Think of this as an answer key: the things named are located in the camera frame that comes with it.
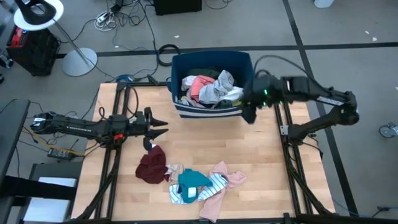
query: black case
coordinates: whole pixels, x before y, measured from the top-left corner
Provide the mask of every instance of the black case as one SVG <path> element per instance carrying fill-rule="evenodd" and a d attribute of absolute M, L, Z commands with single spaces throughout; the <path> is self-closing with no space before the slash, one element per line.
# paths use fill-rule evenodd
<path fill-rule="evenodd" d="M 158 16 L 201 11 L 201 0 L 154 0 Z"/>
<path fill-rule="evenodd" d="M 60 46 L 57 38 L 48 29 L 27 31 L 23 46 L 10 47 L 15 31 L 16 27 L 7 43 L 8 56 L 33 76 L 50 75 Z"/>

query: blue laundry basket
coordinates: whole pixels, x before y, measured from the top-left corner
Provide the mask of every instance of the blue laundry basket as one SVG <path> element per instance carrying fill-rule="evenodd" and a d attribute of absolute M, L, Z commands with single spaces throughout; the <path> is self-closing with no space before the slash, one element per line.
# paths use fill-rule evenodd
<path fill-rule="evenodd" d="M 187 72 L 193 68 L 209 67 L 215 67 L 220 72 L 222 70 L 228 71 L 236 80 L 238 87 L 243 87 L 254 76 L 250 55 L 244 52 L 209 50 L 174 56 L 169 90 L 172 92 L 172 101 L 181 118 L 221 118 L 241 114 L 241 110 L 237 106 L 207 109 L 178 103 L 182 79 L 186 77 Z"/>

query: lamp base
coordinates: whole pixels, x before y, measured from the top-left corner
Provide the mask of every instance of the lamp base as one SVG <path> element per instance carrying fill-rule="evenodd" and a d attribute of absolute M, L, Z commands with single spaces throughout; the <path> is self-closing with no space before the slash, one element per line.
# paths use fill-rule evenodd
<path fill-rule="evenodd" d="M 79 77 L 86 75 L 97 64 L 98 58 L 94 50 L 88 48 L 80 48 L 80 51 L 85 56 L 84 61 L 76 50 L 69 52 L 62 62 L 62 71 L 72 77 Z"/>

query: dark green cloth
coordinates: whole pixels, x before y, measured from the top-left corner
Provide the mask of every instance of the dark green cloth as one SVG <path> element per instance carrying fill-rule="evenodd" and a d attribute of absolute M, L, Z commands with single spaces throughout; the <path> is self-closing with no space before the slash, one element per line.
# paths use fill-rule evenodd
<path fill-rule="evenodd" d="M 191 169 L 185 169 L 184 172 L 178 175 L 178 184 L 181 187 L 182 200 L 185 203 L 192 203 L 199 197 L 198 187 L 213 186 L 209 178 L 205 177 L 202 173 Z M 188 188 L 197 188 L 197 194 L 194 197 L 188 197 Z"/>
<path fill-rule="evenodd" d="M 187 77 L 193 75 L 204 75 L 206 77 L 214 78 L 215 80 L 219 77 L 220 72 L 210 69 L 210 68 L 194 68 L 187 72 Z"/>
<path fill-rule="evenodd" d="M 231 107 L 233 107 L 231 100 L 221 100 L 215 106 L 216 109 L 231 108 Z"/>

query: robotic arm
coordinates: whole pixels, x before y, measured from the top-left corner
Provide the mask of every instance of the robotic arm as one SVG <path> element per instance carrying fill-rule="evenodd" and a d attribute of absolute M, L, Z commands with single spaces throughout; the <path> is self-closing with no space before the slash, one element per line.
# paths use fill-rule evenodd
<path fill-rule="evenodd" d="M 281 126 L 281 132 L 288 137 L 289 143 L 300 145 L 310 133 L 330 127 L 332 125 L 353 125 L 359 121 L 356 110 L 357 104 L 352 92 L 340 92 L 331 88 L 324 88 L 315 80 L 308 77 L 276 78 L 267 74 L 247 82 L 243 90 L 242 117 L 252 124 L 256 120 L 256 109 L 263 106 L 271 107 L 276 103 L 287 101 L 318 101 L 334 106 L 326 115 L 305 124 Z"/>
<path fill-rule="evenodd" d="M 168 131 L 168 129 L 153 130 L 150 127 L 167 124 L 153 118 L 150 108 L 145 108 L 144 113 L 138 111 L 132 119 L 128 119 L 124 114 L 114 114 L 101 121 L 69 118 L 53 112 L 42 113 L 35 116 L 30 128 L 36 134 L 60 132 L 94 139 L 101 146 L 112 149 L 121 146 L 128 136 L 145 136 L 144 148 L 150 151 L 152 148 L 150 140 Z"/>

